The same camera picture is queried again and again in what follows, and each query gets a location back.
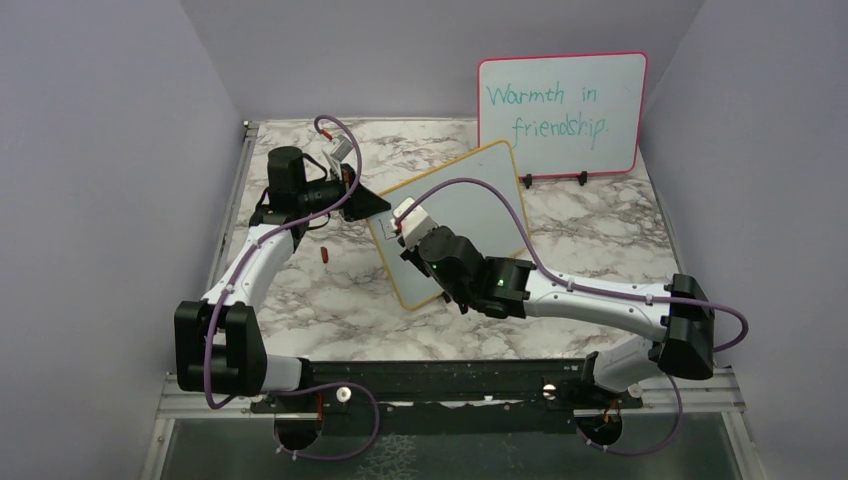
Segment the yellow framed whiteboard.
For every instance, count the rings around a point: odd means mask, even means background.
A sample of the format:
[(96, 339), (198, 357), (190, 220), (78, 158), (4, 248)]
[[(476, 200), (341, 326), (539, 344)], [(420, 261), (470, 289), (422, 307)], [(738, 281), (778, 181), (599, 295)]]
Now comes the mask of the yellow framed whiteboard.
[[(511, 144), (498, 140), (473, 150), (425, 173), (416, 175), (381, 193), (393, 209), (408, 199), (418, 198), (432, 187), (454, 178), (474, 178), (498, 190), (529, 228), (525, 212), (524, 187), (518, 179)], [(511, 215), (489, 190), (470, 183), (457, 183), (441, 189), (421, 207), (438, 225), (446, 225), (471, 240), (485, 256), (516, 256), (525, 243)], [(425, 277), (410, 262), (401, 259), (402, 248), (392, 231), (392, 212), (367, 219), (395, 296), (401, 307), (415, 310), (441, 295), (438, 284)]]

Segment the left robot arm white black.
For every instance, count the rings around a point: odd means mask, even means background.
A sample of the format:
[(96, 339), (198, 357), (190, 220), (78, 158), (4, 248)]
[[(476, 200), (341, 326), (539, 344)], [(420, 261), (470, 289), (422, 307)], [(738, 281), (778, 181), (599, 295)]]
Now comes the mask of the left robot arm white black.
[(256, 396), (275, 392), (298, 411), (313, 401), (314, 384), (303, 376), (306, 362), (270, 355), (257, 311), (284, 264), (315, 218), (337, 211), (346, 222), (387, 212), (388, 201), (363, 186), (346, 157), (354, 147), (344, 137), (322, 154), (323, 175), (306, 177), (310, 155), (284, 146), (268, 154), (268, 185), (248, 222), (245, 243), (233, 263), (198, 301), (183, 301), (174, 314), (179, 387), (209, 396)]

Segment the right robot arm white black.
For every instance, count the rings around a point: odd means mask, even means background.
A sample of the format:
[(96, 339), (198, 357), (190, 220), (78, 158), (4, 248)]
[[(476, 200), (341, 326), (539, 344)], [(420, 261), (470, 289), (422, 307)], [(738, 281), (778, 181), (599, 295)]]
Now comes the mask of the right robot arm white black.
[(715, 313), (689, 275), (675, 274), (667, 284), (622, 284), (545, 274), (531, 261), (484, 256), (446, 226), (417, 243), (398, 243), (401, 258), (433, 279), (461, 313), (565, 318), (633, 334), (624, 344), (586, 358), (576, 384), (589, 406), (600, 407), (660, 374), (686, 380), (713, 375)]

